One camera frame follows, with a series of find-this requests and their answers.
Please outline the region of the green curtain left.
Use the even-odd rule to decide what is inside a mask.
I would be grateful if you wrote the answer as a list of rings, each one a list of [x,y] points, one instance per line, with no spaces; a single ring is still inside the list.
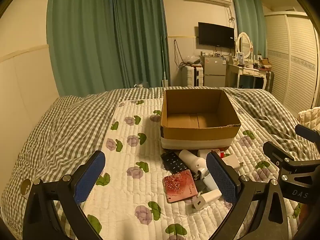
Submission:
[[[61,96],[170,79],[163,0],[48,0],[47,42]]]

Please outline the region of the white suitcase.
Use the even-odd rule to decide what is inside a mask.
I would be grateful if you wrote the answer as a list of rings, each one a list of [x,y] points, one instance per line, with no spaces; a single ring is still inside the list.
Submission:
[[[182,86],[200,87],[203,86],[203,68],[200,64],[184,66],[182,68]]]

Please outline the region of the silver small fridge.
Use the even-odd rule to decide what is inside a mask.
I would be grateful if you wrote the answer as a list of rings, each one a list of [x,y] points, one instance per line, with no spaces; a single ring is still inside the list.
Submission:
[[[201,56],[203,84],[207,87],[225,87],[226,61],[223,57]]]

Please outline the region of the white handheld device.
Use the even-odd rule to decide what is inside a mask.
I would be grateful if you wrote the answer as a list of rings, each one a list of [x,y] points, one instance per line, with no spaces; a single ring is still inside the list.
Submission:
[[[182,150],[178,156],[195,173],[196,178],[204,178],[207,172],[206,160],[204,158],[198,157],[188,150]]]

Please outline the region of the light blue case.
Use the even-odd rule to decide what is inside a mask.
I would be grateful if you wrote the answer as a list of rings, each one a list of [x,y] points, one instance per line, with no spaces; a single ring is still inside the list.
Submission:
[[[208,191],[217,190],[219,188],[210,173],[203,178],[203,182],[206,185]]]

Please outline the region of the white box adapter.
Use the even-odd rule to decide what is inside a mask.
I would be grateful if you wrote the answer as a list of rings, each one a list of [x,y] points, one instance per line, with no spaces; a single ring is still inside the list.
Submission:
[[[212,201],[216,201],[222,196],[222,193],[219,189],[214,189],[212,191],[209,191],[207,193],[203,193],[199,195],[197,198],[195,198],[192,202],[193,207],[199,211],[206,205],[208,205]]]

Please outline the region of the white charger block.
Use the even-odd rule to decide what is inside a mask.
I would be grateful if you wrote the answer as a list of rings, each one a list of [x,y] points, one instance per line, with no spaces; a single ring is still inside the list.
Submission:
[[[231,166],[236,172],[240,172],[243,162],[240,162],[235,154],[225,155],[222,159],[226,165]]]

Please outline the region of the grey checked blanket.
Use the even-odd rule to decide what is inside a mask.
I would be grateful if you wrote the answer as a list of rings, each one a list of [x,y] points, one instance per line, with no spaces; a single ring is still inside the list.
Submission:
[[[272,94],[235,88],[225,88],[225,93],[241,122],[226,154],[242,163],[241,174],[263,182],[277,178],[278,168],[263,153],[267,141],[296,160],[319,158],[316,146],[296,135],[298,120]],[[20,188],[25,179],[57,181],[101,150],[105,169],[82,204],[101,237],[208,239],[231,205],[218,199],[195,211],[189,200],[167,202],[162,98],[161,88],[131,88],[57,99],[26,140],[2,194],[1,215],[12,234],[22,238],[27,200]]]

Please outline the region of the brown cardboard box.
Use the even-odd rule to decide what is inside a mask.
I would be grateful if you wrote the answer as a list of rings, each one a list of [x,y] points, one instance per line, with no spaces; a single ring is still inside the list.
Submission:
[[[228,148],[241,127],[221,89],[168,89],[161,114],[161,145],[167,150]]]

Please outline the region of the green curtain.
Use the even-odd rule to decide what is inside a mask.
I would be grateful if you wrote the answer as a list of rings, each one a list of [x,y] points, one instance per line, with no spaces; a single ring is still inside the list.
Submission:
[[[48,0],[47,42],[61,96],[170,79],[163,0]]]
[[[254,55],[267,55],[266,21],[261,0],[233,0],[238,33],[246,33],[253,42]]]

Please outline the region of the white louvered wardrobe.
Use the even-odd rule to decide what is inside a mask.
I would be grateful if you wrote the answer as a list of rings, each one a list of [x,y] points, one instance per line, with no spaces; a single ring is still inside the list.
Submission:
[[[274,73],[272,94],[294,116],[317,105],[319,38],[304,12],[265,16],[267,58]]]

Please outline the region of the white dressing table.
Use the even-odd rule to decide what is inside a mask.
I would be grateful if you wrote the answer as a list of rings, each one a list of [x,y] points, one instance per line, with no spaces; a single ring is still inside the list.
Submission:
[[[267,75],[270,71],[264,71],[255,68],[241,67],[234,64],[227,64],[226,67],[226,87],[233,87],[235,82],[235,87],[240,88],[240,77],[250,76],[254,78],[253,87],[255,87],[256,78],[263,79],[262,89],[266,88],[267,85]]]

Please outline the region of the grey power bank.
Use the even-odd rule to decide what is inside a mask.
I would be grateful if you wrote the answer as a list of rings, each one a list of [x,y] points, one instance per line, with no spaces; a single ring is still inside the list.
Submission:
[[[206,193],[208,191],[207,185],[203,182],[202,179],[194,181],[198,193]]]

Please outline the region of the red rose notebook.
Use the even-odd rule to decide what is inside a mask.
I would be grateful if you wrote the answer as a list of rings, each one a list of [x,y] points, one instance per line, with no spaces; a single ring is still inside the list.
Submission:
[[[163,178],[168,203],[178,202],[197,195],[197,189],[190,170],[184,170]]]

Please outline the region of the white oval mirror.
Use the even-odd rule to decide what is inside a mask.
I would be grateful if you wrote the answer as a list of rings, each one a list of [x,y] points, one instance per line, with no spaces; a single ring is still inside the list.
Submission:
[[[249,59],[253,53],[253,43],[245,32],[241,32],[236,40],[236,52],[243,53],[245,59]]]

